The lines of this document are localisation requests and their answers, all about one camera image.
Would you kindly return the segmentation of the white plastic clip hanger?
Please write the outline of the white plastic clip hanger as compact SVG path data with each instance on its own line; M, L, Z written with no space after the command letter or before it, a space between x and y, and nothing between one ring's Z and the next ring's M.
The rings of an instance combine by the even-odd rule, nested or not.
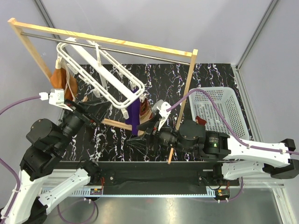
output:
M65 60L72 67L75 74L79 74L81 80L90 84L93 87L93 93L96 97L103 96L112 103L112 106L121 110L125 119L129 118L128 107L136 100L141 99L145 90L144 84L136 78L130 71L121 65L107 51L93 41L88 40L89 46L95 49L96 57L83 48L83 44L76 41L76 38L69 37L57 44L57 57ZM90 64L100 75L101 82L99 83L89 73L87 73L65 50L66 46L71 46L88 64ZM130 87L126 87L116 76L108 71L101 63L101 57L107 59L118 72L126 77ZM124 101L119 101L108 92L107 84L112 85L119 93L124 96Z

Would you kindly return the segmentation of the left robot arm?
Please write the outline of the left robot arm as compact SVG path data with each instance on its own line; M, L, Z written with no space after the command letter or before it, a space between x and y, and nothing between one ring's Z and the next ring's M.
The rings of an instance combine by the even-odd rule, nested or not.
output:
M100 182L101 169L93 161L85 161L68 179L41 194L43 184L62 160L66 148L83 126L96 127L104 120L111 103L100 100L73 102L60 125L39 119L26 135L31 146L21 163L16 187L1 211L2 224L42 224L51 211L75 190Z

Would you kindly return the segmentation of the purple sock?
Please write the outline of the purple sock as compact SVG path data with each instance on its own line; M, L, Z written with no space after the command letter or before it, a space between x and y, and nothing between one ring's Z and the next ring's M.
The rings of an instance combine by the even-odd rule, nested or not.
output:
M125 119L125 124L132 126L132 134L138 135L137 126L140 125L140 99L137 98L132 104L127 107L129 115L128 119Z

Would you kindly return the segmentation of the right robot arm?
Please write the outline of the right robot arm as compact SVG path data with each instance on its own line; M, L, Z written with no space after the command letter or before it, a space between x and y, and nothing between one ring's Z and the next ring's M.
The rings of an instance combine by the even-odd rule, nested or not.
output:
M299 161L291 158L295 150L292 139L270 144L208 131L192 120L185 121L178 130L160 123L160 120L151 119L139 125L143 134L129 139L128 144L147 154L169 147L216 162L212 179L218 185L258 174L269 174L275 179L292 179L299 175Z

